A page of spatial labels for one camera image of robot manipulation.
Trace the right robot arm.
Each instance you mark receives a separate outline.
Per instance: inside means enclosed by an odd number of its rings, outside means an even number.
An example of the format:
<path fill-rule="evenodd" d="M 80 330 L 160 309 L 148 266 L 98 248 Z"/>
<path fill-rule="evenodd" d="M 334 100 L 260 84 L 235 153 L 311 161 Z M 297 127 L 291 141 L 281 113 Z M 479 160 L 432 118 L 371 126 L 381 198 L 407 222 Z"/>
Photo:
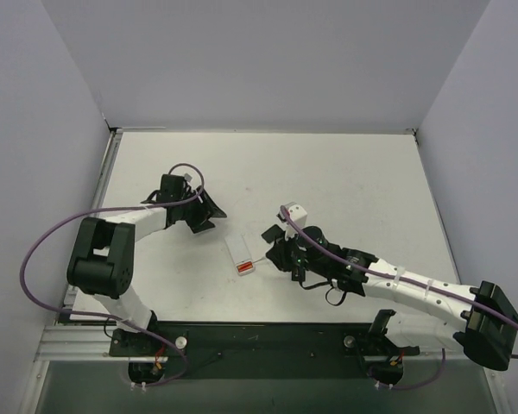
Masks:
<path fill-rule="evenodd" d="M 404 317 L 382 310 L 372 327 L 397 348 L 461 351 L 482 367 L 505 371 L 513 357 L 518 313 L 499 285 L 457 285 L 393 266 L 373 254 L 328 242 L 309 226 L 299 235 L 274 225 L 262 233 L 266 257 L 304 289 L 306 274 L 322 277 L 319 286 L 404 305 L 418 313 Z"/>

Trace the black battery cover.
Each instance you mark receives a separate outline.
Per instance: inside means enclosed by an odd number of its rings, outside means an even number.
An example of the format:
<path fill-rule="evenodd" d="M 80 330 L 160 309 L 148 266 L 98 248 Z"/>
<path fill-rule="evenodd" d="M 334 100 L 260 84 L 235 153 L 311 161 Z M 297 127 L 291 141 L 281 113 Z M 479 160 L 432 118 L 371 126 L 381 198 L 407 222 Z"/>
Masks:
<path fill-rule="evenodd" d="M 276 242 L 285 235 L 285 230 L 274 224 L 261 234 L 261 238 L 268 244 Z"/>

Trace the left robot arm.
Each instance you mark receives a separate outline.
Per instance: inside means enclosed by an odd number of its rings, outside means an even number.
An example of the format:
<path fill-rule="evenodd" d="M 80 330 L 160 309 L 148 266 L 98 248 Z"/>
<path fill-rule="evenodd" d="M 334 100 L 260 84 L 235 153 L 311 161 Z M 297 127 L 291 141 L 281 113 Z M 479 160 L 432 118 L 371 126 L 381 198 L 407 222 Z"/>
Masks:
<path fill-rule="evenodd" d="M 187 175 L 164 174 L 142 209 L 83 219 L 66 270 L 70 285 L 120 318 L 117 327 L 130 332 L 129 345 L 139 354 L 155 352 L 160 334 L 151 328 L 154 312 L 131 286 L 136 243 L 178 222 L 198 234 L 215 227 L 213 218 L 227 217 L 202 185 L 193 189 L 189 180 Z"/>

